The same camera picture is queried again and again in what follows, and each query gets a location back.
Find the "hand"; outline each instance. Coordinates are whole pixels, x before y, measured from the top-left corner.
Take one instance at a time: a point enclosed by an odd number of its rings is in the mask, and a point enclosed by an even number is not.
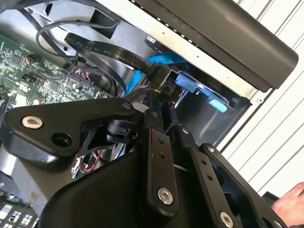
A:
[[[292,190],[278,199],[272,209],[287,226],[304,224],[304,182],[299,183]]]

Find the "capacitor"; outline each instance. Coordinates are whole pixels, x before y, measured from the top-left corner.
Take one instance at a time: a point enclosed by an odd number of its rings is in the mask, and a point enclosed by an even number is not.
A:
[[[81,90],[82,90],[82,87],[81,87],[81,86],[75,88],[75,92],[76,92],[76,93],[79,93]]]
[[[38,99],[33,100],[33,105],[39,105],[40,101]]]

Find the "chip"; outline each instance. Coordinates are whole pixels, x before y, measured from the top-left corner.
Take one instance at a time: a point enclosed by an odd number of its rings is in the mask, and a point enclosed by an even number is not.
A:
[[[58,82],[52,82],[50,88],[56,91],[58,90],[59,86],[60,84]]]
[[[19,66],[21,63],[21,58],[19,56],[13,55],[11,57],[11,62]]]

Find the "green circuit board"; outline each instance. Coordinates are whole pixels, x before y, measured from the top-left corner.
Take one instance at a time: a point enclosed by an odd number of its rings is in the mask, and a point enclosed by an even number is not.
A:
[[[8,109],[110,96],[94,85],[81,87],[79,81],[71,77],[62,80],[39,77],[26,62],[26,57],[32,54],[23,46],[0,35],[0,93],[2,92],[2,100],[9,100]],[[34,67],[47,78],[58,79],[68,73],[44,58],[40,58]]]

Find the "black ribbon cable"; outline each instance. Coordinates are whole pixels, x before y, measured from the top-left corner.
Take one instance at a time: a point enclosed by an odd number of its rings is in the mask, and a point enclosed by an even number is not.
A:
[[[144,58],[113,44],[100,41],[90,41],[74,33],[68,33],[65,38],[65,42],[72,47],[77,46],[80,49],[116,59],[133,67],[135,70],[143,72],[144,74],[148,74],[152,67],[152,64]]]
[[[96,68],[96,71],[102,71],[112,79],[114,79],[120,86],[123,88],[124,91],[126,91],[126,85],[123,81],[123,79],[114,71],[112,68],[110,68],[104,61],[102,61],[97,56],[93,55],[90,51],[82,49],[76,45],[70,44],[70,46],[79,54],[81,54],[85,59],[92,62],[98,68]]]

